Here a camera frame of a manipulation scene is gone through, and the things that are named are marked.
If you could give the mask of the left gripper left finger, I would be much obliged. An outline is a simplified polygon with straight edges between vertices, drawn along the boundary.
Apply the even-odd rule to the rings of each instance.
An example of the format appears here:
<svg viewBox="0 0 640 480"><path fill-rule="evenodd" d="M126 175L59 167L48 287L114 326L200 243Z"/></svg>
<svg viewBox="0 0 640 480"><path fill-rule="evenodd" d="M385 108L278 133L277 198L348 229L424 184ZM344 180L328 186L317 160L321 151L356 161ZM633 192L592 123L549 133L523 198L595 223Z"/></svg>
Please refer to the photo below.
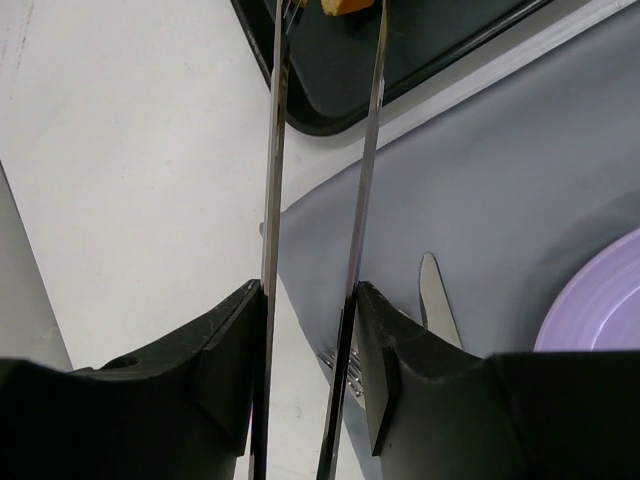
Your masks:
<svg viewBox="0 0 640 480"><path fill-rule="evenodd" d="M230 479L249 427L259 284L99 369L1 363L5 479Z"/></svg>

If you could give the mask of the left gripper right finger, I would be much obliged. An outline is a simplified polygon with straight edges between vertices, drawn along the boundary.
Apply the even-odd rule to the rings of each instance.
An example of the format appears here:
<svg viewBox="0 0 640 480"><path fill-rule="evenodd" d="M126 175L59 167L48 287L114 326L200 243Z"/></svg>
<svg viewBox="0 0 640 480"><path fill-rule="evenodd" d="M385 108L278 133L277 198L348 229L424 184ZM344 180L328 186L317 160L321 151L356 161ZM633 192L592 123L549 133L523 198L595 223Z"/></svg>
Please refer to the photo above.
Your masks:
<svg viewBox="0 0 640 480"><path fill-rule="evenodd" d="M357 293L372 453L387 479L635 479L635 351L479 358Z"/></svg>

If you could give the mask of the metal tongs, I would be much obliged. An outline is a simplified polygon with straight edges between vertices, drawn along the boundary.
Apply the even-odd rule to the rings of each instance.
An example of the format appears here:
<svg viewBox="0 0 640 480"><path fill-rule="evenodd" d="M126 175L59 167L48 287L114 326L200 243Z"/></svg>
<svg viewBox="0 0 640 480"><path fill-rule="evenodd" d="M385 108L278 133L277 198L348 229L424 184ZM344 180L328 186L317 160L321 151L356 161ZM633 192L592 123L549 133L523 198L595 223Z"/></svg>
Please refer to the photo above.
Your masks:
<svg viewBox="0 0 640 480"><path fill-rule="evenodd" d="M264 359L258 363L254 377L250 465L251 479L264 479L267 473L267 450L273 337L275 322L276 283L281 223L282 180L284 166L285 120L288 77L290 69L289 31L300 23L302 4L298 1L276 3L273 42L273 68L270 79L271 105L266 175L265 211L261 261L261 289L266 313ZM330 385L323 439L316 477L333 479L341 436L343 406L346 391L348 360L356 317L356 289L359 282L366 221L372 187L374 162L385 90L384 67L389 32L389 3L381 3L381 19L372 85L366 119L366 135L361 160L355 217L347 262L345 298L337 335L337 356Z"/></svg>

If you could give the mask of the bread slice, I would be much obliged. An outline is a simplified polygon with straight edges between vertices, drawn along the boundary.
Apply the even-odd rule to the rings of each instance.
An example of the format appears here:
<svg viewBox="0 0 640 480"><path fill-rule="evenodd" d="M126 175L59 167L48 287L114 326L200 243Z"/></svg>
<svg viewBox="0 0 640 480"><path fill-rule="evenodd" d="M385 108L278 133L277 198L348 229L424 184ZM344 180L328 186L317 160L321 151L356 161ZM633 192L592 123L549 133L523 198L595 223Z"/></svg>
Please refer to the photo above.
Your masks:
<svg viewBox="0 0 640 480"><path fill-rule="evenodd" d="M374 0L321 0L323 12L329 16L342 16L373 6Z"/></svg>

